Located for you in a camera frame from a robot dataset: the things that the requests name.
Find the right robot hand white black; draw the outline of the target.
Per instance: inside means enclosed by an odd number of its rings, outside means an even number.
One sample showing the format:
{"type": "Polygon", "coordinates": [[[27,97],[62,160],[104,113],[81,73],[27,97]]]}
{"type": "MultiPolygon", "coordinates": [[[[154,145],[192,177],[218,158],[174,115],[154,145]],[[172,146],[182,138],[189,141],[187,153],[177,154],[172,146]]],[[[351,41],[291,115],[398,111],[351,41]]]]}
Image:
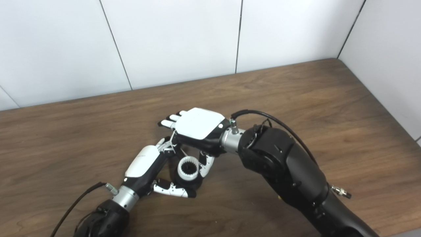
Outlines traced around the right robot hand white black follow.
{"type": "Polygon", "coordinates": [[[199,173],[205,178],[215,157],[226,153],[221,144],[222,135],[230,127],[230,122],[217,112],[202,108],[180,111],[158,122],[173,133],[170,142],[176,156],[185,157],[181,146],[194,147],[200,151],[199,173]]]}

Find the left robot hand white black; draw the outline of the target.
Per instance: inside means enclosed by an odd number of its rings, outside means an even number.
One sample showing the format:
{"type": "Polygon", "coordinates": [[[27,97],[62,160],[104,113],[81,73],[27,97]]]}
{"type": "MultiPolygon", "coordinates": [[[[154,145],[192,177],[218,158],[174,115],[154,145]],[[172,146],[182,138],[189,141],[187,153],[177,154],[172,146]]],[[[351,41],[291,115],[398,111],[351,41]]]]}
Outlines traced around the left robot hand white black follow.
{"type": "Polygon", "coordinates": [[[175,156],[169,140],[170,137],[165,137],[156,145],[144,147],[125,171],[122,186],[131,189],[138,198],[147,196],[151,192],[195,198],[196,191],[157,177],[168,159],[175,156]]]}

